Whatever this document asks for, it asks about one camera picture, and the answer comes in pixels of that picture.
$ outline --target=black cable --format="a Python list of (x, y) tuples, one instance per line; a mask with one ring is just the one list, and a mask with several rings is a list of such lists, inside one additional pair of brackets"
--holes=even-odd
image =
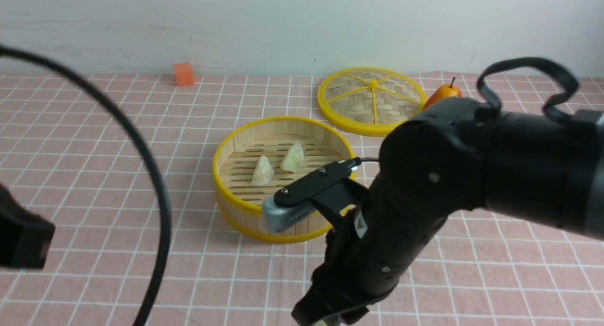
[(168, 262), (168, 253), (170, 251), (170, 234), (172, 233), (172, 218), (170, 217), (170, 199), (166, 192), (166, 186), (164, 185), (164, 181), (162, 180), (159, 167), (157, 166), (157, 163), (155, 163), (155, 159), (153, 158), (151, 151), (147, 147), (140, 133), (138, 133), (138, 130), (134, 127), (130, 120), (119, 110), (119, 108), (115, 104), (113, 104), (110, 99), (104, 96), (102, 92), (97, 90), (92, 84), (88, 83), (77, 73), (72, 72), (68, 68), (61, 66), (60, 64), (53, 62), (47, 58), (40, 57), (26, 51), (10, 49), (2, 45), (0, 45), (0, 57), (10, 57), (14, 59), (19, 59), (22, 61), (30, 62), (32, 64), (36, 64), (38, 66), (42, 66), (44, 68), (48, 68), (49, 70), (58, 73), (70, 82), (82, 88), (84, 92), (86, 92), (92, 98), (97, 100), (99, 104), (102, 105), (110, 114), (112, 114), (114, 119), (117, 120), (119, 124), (121, 124), (122, 128), (126, 131), (128, 136), (132, 140), (132, 143), (134, 143), (136, 150), (138, 150), (139, 154), (141, 155), (141, 158), (143, 159), (145, 167), (147, 167), (149, 177), (151, 177), (151, 182), (153, 182), (153, 188), (155, 189), (155, 193), (157, 195), (160, 222), (159, 247), (157, 250), (157, 258), (155, 259), (155, 268), (153, 268), (153, 274), (151, 275), (151, 280), (149, 281), (147, 293), (143, 298), (143, 302), (141, 304), (140, 309), (138, 310), (138, 315), (136, 315), (136, 319), (134, 320), (133, 324), (134, 326), (144, 326), (147, 320), (149, 319), (149, 314), (151, 314), (151, 309), (153, 308), (153, 304), (155, 304), (155, 299), (157, 298), (157, 294), (159, 292), (159, 286), (161, 285), (161, 281), (164, 277), (164, 272), (166, 271), (166, 263)]
[(378, 158), (360, 158), (359, 161), (361, 163), (363, 162), (379, 162)]

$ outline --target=orange block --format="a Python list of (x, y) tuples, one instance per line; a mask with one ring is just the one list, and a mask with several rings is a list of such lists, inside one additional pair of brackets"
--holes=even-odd
[(179, 87), (195, 84), (193, 68), (191, 68), (190, 63), (174, 64), (174, 75), (176, 76), (176, 85)]

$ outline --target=screw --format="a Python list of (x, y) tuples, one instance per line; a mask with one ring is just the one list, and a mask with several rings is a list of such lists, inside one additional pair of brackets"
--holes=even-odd
[(430, 173), (430, 174), (428, 175), (428, 179), (429, 179), (431, 182), (436, 183), (436, 182), (438, 182), (438, 181), (440, 180), (440, 175), (438, 175), (438, 174), (436, 174), (436, 173)]

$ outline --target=bamboo steamer lid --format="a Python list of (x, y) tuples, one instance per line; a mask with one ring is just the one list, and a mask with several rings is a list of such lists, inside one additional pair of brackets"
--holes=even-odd
[(349, 133), (386, 136), (428, 100), (409, 77), (379, 68), (350, 68), (327, 77), (317, 95), (323, 116)]

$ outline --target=bamboo steamer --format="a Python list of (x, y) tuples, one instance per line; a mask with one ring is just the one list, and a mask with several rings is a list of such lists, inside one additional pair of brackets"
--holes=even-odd
[(425, 92), (409, 77), (379, 68), (350, 68), (327, 77), (317, 103), (325, 118), (341, 130), (386, 136), (423, 109)]
[[(279, 167), (281, 159), (296, 142), (304, 147), (302, 171), (285, 173)], [(252, 187), (250, 181), (261, 155), (269, 159), (275, 176), (265, 186)], [(251, 122), (227, 136), (214, 155), (212, 175), (220, 214), (237, 231), (264, 242), (293, 243), (316, 238), (331, 228), (319, 212), (283, 233), (270, 234), (260, 206), (278, 189), (311, 171), (351, 158), (354, 153), (346, 139), (324, 123), (291, 116)]]

